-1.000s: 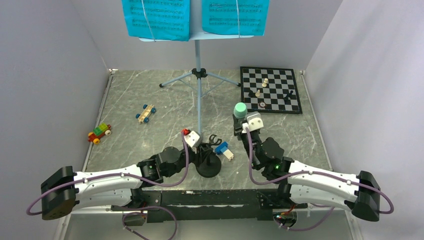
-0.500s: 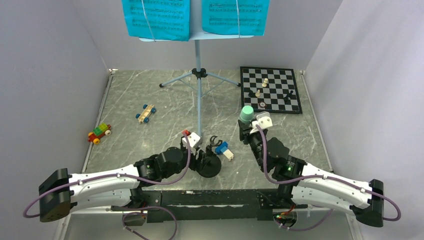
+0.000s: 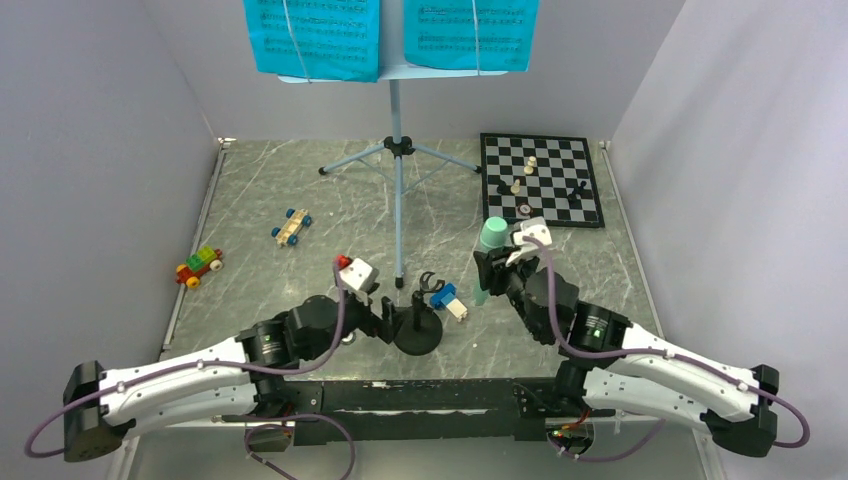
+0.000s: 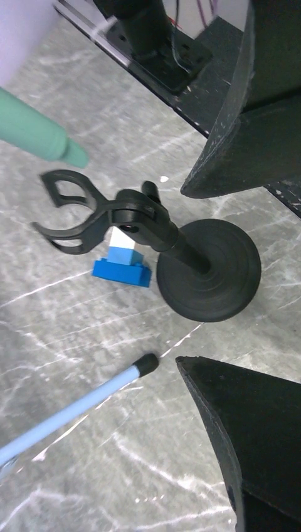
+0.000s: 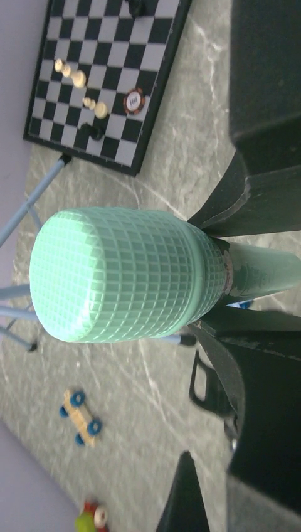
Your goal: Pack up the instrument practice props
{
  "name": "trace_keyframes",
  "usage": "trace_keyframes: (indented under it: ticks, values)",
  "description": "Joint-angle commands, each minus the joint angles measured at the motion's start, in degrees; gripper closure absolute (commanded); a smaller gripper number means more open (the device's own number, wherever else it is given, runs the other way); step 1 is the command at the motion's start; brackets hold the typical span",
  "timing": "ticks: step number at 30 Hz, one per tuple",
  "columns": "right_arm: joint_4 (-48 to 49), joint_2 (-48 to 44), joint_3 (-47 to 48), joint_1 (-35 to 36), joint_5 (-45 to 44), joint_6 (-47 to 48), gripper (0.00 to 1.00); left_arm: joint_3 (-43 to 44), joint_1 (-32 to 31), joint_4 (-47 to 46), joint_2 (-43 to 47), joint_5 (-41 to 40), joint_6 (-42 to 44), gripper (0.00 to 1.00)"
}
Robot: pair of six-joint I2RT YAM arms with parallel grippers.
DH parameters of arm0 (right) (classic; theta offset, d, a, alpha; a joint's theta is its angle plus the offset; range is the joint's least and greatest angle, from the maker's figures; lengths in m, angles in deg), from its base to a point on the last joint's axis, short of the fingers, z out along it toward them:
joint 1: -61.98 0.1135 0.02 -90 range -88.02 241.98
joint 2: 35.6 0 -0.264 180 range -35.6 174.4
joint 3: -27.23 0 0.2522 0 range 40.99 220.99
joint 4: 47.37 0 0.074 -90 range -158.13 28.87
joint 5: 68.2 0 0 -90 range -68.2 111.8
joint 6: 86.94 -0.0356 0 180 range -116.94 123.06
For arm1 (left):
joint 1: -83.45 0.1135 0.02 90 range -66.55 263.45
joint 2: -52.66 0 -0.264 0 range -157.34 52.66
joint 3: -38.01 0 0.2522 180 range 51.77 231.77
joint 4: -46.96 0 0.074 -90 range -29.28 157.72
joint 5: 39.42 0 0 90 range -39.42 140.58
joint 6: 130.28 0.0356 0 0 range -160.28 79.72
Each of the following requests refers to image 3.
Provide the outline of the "black microphone stand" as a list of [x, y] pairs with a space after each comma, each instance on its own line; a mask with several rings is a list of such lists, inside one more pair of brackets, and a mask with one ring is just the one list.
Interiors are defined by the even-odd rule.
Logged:
[[411, 294], [410, 306], [395, 311], [393, 319], [398, 321], [398, 327], [394, 344], [404, 354], [427, 355], [440, 344], [443, 324], [434, 308], [425, 301], [425, 296], [437, 293], [444, 286], [445, 281], [436, 279], [433, 271], [423, 272], [418, 288]]

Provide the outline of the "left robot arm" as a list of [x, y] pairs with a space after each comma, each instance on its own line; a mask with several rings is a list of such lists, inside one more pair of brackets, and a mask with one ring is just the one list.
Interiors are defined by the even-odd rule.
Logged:
[[383, 298], [315, 295], [238, 334], [159, 363], [125, 369], [98, 361], [77, 365], [63, 392], [64, 461], [83, 462], [117, 450], [124, 440], [205, 416], [272, 420], [301, 401], [286, 379], [328, 360], [332, 348], [359, 330], [390, 344], [398, 309]]

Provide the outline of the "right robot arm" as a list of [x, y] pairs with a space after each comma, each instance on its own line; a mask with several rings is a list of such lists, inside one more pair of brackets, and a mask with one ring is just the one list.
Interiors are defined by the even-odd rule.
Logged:
[[473, 257], [482, 288], [506, 296], [533, 340], [563, 356], [551, 390], [560, 413], [616, 409], [676, 420], [754, 458], [775, 446], [774, 368], [722, 364], [582, 301], [578, 287], [540, 267], [535, 252], [522, 258], [518, 248], [501, 247]]

